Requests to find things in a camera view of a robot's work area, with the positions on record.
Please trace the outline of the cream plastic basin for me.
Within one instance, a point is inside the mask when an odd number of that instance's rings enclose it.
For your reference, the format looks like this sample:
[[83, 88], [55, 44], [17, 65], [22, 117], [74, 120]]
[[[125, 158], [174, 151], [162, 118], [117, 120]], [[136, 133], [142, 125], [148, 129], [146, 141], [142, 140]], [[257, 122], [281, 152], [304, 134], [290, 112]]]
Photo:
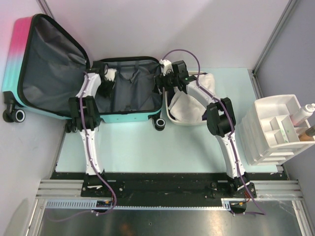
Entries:
[[203, 125], [202, 115], [206, 108], [195, 98], [173, 88], [165, 93], [167, 116], [176, 125]]

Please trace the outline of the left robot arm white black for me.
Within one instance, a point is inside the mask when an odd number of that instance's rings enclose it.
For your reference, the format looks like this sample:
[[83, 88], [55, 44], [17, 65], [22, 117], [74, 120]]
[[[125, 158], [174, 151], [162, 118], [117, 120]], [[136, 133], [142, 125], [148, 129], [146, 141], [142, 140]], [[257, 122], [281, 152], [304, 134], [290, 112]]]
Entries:
[[102, 61], [95, 61], [92, 68], [83, 72], [84, 80], [75, 97], [68, 100], [72, 125], [80, 132], [86, 158], [86, 174], [97, 176], [104, 167], [97, 158], [96, 130], [101, 117], [95, 96], [109, 97], [115, 86], [116, 69]]

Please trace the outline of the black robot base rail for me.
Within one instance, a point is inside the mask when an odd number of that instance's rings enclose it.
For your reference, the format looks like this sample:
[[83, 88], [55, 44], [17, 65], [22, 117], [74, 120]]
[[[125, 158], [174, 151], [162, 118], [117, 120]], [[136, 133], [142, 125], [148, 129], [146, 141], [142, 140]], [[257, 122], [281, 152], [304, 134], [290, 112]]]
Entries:
[[220, 207], [223, 198], [231, 198], [244, 210], [251, 197], [257, 197], [254, 181], [285, 180], [281, 174], [245, 174], [232, 180], [224, 173], [111, 173], [106, 183], [82, 173], [55, 173], [48, 190], [51, 197], [79, 198], [62, 204], [69, 208], [90, 208], [97, 215], [110, 209], [163, 209]]

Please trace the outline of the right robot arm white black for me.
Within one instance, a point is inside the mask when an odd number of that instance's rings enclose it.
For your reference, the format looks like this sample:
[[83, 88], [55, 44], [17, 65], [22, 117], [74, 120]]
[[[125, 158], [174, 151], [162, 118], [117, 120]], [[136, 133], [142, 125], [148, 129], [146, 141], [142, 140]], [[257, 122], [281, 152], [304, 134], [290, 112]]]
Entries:
[[246, 180], [247, 173], [236, 145], [236, 119], [231, 100], [228, 97], [216, 98], [199, 82], [199, 78], [188, 73], [184, 61], [170, 62], [164, 59], [159, 63], [162, 73], [155, 77], [158, 88], [168, 91], [177, 87], [206, 108], [207, 128], [218, 140], [226, 164], [226, 174], [230, 181], [227, 192], [232, 197], [239, 197], [249, 181]]

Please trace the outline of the pink and teal children's suitcase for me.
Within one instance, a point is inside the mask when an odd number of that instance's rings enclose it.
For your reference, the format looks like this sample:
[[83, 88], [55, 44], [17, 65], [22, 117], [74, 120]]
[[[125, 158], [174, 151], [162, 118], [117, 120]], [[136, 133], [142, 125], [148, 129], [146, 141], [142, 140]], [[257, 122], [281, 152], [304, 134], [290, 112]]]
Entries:
[[[153, 57], [99, 61], [117, 69], [112, 96], [95, 96], [101, 122], [151, 119], [156, 130], [162, 131], [162, 94], [155, 84], [155, 76], [161, 73], [159, 61]], [[78, 93], [83, 72], [93, 63], [84, 48], [50, 16], [36, 14], [16, 20], [2, 83], [3, 120], [21, 123], [29, 110], [64, 119], [66, 132], [77, 131], [68, 100]]]

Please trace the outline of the white cloth item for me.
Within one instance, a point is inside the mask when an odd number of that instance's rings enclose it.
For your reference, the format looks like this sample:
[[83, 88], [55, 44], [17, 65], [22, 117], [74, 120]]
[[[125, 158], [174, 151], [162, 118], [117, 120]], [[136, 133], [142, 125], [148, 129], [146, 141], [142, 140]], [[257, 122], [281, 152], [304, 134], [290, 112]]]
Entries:
[[[199, 82], [212, 95], [215, 95], [215, 79], [213, 74], [202, 73], [199, 76]], [[200, 102], [192, 96], [179, 91], [177, 87], [173, 88], [173, 92], [173, 95], [171, 91], [168, 92], [168, 95], [170, 95], [168, 109], [175, 120], [196, 125], [205, 119], [203, 117], [205, 116], [206, 108]]]

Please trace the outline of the dark purple garment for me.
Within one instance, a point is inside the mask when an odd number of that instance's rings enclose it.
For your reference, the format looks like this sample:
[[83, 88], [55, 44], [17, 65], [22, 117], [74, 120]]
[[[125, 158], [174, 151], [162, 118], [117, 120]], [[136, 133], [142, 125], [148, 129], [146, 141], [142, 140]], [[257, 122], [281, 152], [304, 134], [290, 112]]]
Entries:
[[202, 115], [202, 122], [207, 120], [207, 111]]

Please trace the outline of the pink teal gradient bottle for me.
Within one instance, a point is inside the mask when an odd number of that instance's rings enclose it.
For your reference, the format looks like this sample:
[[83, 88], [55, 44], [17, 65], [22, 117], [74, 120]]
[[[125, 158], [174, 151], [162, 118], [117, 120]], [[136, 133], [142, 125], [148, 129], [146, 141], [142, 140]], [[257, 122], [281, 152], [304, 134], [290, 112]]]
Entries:
[[307, 104], [290, 116], [293, 126], [299, 126], [315, 112], [315, 104]]

